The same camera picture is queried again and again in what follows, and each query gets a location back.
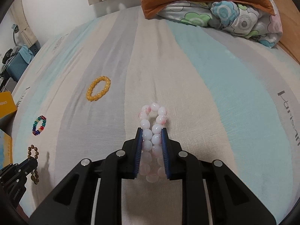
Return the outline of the blue yellow cardboard box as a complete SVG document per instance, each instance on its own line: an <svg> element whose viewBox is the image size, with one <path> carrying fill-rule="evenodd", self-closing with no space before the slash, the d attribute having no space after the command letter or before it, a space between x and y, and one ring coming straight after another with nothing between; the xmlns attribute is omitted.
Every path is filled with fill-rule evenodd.
<svg viewBox="0 0 300 225"><path fill-rule="evenodd" d="M12 137L7 133L8 125L17 111L16 104L9 91L0 93L0 134L1 134L1 169L12 163Z"/></svg>

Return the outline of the striped bed sheet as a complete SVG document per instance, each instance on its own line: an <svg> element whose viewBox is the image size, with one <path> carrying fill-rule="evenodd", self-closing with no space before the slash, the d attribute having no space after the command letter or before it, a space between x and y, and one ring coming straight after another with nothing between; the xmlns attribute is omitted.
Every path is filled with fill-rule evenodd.
<svg viewBox="0 0 300 225"><path fill-rule="evenodd" d="M299 64L279 46L134 7L46 42L13 98L13 160L29 145L40 153L26 215L82 159L107 157L144 122L164 122L198 159L222 160L276 222L299 199Z"/></svg>

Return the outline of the teal suitcase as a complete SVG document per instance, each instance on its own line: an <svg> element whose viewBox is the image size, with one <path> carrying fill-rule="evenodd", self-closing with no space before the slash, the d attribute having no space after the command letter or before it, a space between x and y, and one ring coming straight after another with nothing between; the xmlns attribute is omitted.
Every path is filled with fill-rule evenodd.
<svg viewBox="0 0 300 225"><path fill-rule="evenodd" d="M34 58L33 52L26 46L17 46L13 50L18 49L17 52L8 59L6 63L5 72L15 81L18 82Z"/></svg>

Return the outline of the blue desk lamp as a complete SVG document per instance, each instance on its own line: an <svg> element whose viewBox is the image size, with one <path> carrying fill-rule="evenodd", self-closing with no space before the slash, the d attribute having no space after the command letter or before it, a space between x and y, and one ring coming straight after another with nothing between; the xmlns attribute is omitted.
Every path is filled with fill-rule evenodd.
<svg viewBox="0 0 300 225"><path fill-rule="evenodd" d="M16 39L15 39L15 35L19 32L19 27L17 24L13 24L12 25L12 30L13 30L13 41L14 41L14 44L15 46L18 46L17 42L16 42Z"/></svg>

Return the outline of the beige curtain left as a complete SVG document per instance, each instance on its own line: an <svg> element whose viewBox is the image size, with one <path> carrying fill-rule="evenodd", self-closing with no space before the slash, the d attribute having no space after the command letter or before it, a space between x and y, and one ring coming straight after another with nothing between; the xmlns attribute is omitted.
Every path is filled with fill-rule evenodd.
<svg viewBox="0 0 300 225"><path fill-rule="evenodd" d="M22 0L14 0L10 7L10 11L14 22L19 27L19 32L24 43L27 45L28 48L32 47L38 41L38 39L29 27L24 13Z"/></svg>

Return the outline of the floral quilt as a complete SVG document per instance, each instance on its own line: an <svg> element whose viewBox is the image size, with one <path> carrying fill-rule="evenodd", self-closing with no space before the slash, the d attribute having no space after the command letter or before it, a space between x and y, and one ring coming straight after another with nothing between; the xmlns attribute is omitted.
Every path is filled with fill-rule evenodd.
<svg viewBox="0 0 300 225"><path fill-rule="evenodd" d="M158 16L193 26L223 30L272 48L280 41L283 29L276 4L273 0L268 1L274 9L274 16L233 1L176 1L158 12Z"/></svg>

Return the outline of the wooden headboard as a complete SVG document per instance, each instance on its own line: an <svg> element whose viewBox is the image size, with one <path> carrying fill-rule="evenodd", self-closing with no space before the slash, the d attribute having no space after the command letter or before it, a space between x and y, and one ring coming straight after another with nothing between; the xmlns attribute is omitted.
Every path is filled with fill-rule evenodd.
<svg viewBox="0 0 300 225"><path fill-rule="evenodd" d="M279 46L299 63L299 10L292 0L274 0L278 7L283 36Z"/></svg>

